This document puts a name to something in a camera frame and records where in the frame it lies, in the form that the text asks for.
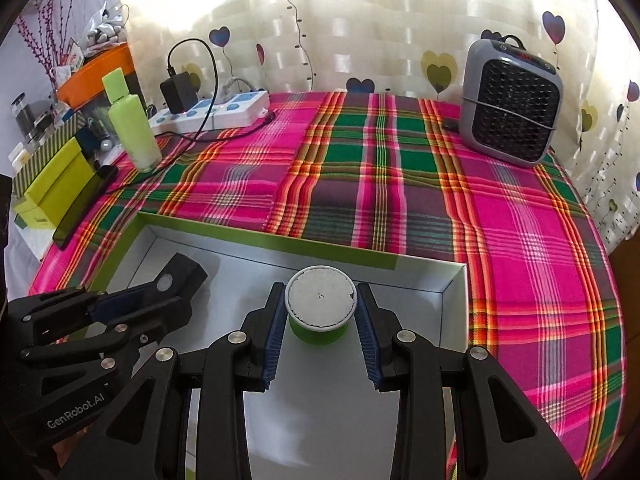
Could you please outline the white green suction cup holder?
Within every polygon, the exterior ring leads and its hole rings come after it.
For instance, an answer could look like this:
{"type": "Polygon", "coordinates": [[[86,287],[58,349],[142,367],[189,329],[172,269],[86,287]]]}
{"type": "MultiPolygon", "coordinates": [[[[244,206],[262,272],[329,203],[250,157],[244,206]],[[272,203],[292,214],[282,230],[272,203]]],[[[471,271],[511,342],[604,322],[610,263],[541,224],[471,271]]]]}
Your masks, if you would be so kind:
{"type": "Polygon", "coordinates": [[[333,266],[307,266],[286,283],[288,324],[306,344],[328,346],[347,332],[357,307],[352,279],[333,266]]]}

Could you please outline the black flashlight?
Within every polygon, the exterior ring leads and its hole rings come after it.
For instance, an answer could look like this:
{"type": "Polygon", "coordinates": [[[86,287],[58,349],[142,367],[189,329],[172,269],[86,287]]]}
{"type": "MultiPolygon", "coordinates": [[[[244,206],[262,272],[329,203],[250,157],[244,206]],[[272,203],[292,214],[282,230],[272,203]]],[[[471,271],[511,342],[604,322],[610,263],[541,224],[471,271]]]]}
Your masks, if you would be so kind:
{"type": "Polygon", "coordinates": [[[207,273],[196,261],[177,252],[154,281],[103,295],[94,319],[113,323],[116,318],[174,297],[191,300],[206,278],[207,273]]]}

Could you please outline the yellow-green shoe box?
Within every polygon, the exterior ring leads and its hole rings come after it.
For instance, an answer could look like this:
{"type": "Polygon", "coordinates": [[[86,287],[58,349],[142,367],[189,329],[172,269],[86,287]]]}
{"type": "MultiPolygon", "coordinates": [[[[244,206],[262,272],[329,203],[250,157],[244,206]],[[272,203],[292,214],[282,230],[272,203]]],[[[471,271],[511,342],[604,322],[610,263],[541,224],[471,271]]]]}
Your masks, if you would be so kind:
{"type": "Polygon", "coordinates": [[[72,136],[26,188],[14,211],[31,229],[54,230],[93,176],[92,166],[72,136]]]}

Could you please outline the striped gift box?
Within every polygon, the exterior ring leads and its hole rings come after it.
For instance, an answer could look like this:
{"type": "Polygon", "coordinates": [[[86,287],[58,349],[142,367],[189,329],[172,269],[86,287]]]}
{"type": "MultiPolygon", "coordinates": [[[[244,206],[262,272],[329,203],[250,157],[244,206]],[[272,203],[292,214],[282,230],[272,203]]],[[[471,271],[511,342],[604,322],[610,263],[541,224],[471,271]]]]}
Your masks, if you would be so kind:
{"type": "Polygon", "coordinates": [[[38,174],[58,154],[58,151],[76,134],[87,125],[84,114],[77,112],[60,127],[55,129],[43,144],[30,155],[22,169],[13,178],[13,195],[21,198],[29,185],[35,181],[38,174]]]}

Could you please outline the black smartphone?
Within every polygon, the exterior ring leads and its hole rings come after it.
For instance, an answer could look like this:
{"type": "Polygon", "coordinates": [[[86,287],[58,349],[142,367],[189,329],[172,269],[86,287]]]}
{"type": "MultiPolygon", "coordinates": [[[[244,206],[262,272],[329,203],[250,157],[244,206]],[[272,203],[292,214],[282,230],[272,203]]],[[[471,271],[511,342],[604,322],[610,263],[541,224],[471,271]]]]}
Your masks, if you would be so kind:
{"type": "Polygon", "coordinates": [[[81,190],[53,233],[53,244],[58,249],[64,249],[68,245],[82,219],[98,198],[105,194],[117,174],[118,168],[115,165],[102,165],[81,190]]]}

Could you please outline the glass jar black lid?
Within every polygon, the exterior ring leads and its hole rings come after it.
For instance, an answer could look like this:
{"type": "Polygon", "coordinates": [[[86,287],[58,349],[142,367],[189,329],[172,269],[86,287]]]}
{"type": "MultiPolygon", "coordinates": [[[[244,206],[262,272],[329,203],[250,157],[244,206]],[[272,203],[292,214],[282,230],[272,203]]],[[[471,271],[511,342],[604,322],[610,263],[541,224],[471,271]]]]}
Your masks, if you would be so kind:
{"type": "Polygon", "coordinates": [[[20,93],[11,103],[14,119],[27,143],[34,140],[35,116],[30,105],[25,101],[25,93],[20,93]]]}

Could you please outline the green lotion bottle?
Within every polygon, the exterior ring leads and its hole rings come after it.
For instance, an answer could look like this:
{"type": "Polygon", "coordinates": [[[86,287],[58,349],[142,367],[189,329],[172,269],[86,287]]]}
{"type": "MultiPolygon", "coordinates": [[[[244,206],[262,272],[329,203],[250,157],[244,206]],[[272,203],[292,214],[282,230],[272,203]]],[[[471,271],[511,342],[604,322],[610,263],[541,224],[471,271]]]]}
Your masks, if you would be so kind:
{"type": "Polygon", "coordinates": [[[108,118],[131,162],[141,172],[155,169],[163,156],[140,98],[129,91],[120,67],[106,74],[102,82],[110,102],[108,118]]]}

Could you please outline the plaid bedspread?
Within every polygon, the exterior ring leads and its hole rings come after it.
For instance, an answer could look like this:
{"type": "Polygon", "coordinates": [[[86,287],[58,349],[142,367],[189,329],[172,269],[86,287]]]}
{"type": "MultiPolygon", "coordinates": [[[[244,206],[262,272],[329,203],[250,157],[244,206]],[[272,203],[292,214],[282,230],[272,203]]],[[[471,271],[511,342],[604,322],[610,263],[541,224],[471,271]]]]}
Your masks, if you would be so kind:
{"type": "Polygon", "coordinates": [[[471,339],[487,347],[594,478],[626,389],[623,315],[590,213],[553,156],[532,169],[471,151],[454,104],[280,93],[258,129],[163,136],[168,168],[118,177],[30,288],[87,284],[138,212],[462,263],[471,339]]]}

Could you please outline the black power adapter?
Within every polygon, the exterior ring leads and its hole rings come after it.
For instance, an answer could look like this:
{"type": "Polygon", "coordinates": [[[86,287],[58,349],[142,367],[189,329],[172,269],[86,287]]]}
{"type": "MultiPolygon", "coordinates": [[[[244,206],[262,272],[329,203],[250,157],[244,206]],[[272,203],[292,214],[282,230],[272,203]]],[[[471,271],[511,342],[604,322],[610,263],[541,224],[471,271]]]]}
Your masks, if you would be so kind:
{"type": "Polygon", "coordinates": [[[173,74],[160,84],[160,92],[171,114],[182,114],[198,102],[198,94],[188,72],[173,74]]]}

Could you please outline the orange storage box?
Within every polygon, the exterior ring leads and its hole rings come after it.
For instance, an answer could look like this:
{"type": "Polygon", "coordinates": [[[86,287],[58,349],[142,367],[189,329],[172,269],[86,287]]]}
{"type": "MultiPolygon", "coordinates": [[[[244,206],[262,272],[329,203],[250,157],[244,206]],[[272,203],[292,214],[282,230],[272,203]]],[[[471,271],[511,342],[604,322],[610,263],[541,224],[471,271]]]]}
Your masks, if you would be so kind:
{"type": "Polygon", "coordinates": [[[58,89],[58,100],[78,110],[104,90],[102,78],[116,68],[121,68],[125,76],[134,72],[128,44],[106,50],[82,66],[58,89]]]}

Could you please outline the white blue power strip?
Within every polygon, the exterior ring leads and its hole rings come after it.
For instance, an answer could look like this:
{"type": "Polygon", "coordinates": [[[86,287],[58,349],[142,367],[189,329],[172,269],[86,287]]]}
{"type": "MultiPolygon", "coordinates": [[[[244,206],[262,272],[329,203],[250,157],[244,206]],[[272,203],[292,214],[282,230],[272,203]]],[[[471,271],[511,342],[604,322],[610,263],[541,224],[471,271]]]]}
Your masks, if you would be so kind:
{"type": "Polygon", "coordinates": [[[149,119],[149,125],[156,136],[166,132],[197,132],[205,117],[204,131],[248,127],[266,117],[270,107],[269,93],[264,90],[239,93],[227,102],[209,107],[210,99],[205,99],[181,114],[172,114],[164,108],[149,119]]]}

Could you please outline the pink flower branches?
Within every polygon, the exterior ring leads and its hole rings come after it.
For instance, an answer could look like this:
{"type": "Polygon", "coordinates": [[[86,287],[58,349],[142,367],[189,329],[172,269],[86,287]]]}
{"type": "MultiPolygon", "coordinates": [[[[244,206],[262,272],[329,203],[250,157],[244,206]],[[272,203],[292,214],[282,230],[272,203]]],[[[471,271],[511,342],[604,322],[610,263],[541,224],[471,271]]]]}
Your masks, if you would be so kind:
{"type": "Polygon", "coordinates": [[[23,11],[15,26],[37,64],[44,70],[53,91],[58,90],[55,70],[68,55],[70,20],[75,0],[32,0],[35,25],[30,26],[23,11]]]}

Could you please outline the grey mini fan heater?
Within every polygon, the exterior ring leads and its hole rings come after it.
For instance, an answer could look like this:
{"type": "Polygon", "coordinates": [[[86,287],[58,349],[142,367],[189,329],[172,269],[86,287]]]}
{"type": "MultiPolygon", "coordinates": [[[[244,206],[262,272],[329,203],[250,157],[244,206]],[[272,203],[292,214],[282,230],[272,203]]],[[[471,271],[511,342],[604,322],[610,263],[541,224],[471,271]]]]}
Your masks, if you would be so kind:
{"type": "Polygon", "coordinates": [[[533,167],[548,152],[562,99],[556,68],[518,38],[480,38],[466,57],[458,131],[475,151],[533,167]]]}

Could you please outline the heart pattern curtain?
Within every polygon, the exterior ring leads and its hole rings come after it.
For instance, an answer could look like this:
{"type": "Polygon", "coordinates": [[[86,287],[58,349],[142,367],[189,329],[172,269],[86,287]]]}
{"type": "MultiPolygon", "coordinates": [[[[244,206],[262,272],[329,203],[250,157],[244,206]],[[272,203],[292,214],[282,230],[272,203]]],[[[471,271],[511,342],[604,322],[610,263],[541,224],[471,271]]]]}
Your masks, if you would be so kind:
{"type": "Polygon", "coordinates": [[[458,102],[469,47],[514,36],[564,84],[552,146],[607,250],[639,231],[639,48],[611,0],[120,0],[145,99],[170,68],[247,87],[458,102]]]}

